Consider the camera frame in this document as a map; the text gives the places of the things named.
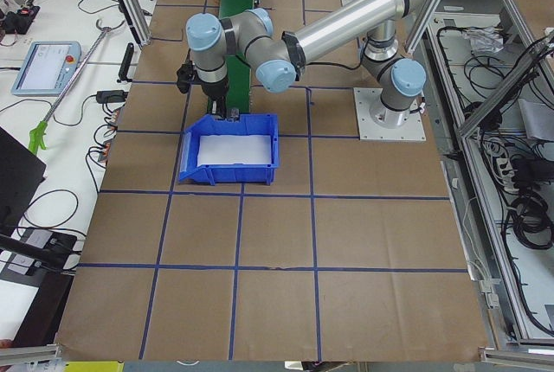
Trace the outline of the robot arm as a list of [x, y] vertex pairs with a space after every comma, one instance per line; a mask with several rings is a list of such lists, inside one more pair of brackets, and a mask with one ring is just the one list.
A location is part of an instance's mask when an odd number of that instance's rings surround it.
[[282, 93], [300, 79], [306, 66], [365, 35], [361, 63], [382, 87], [370, 114], [378, 125], [393, 129], [403, 125], [427, 79], [418, 61], [399, 54], [396, 21], [423, 2], [352, 0], [296, 32], [284, 32], [279, 40], [272, 37], [272, 20], [264, 9], [224, 18], [195, 14], [185, 31], [197, 80], [222, 118], [227, 115], [229, 91], [227, 56], [243, 55], [267, 91]]

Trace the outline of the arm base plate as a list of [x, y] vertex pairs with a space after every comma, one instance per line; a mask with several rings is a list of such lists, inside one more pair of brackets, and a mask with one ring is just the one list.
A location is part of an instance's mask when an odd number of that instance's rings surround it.
[[422, 115], [416, 100], [412, 99], [412, 104], [406, 111], [396, 112], [384, 105], [381, 92], [381, 88], [353, 88], [359, 139], [378, 142], [425, 142]]

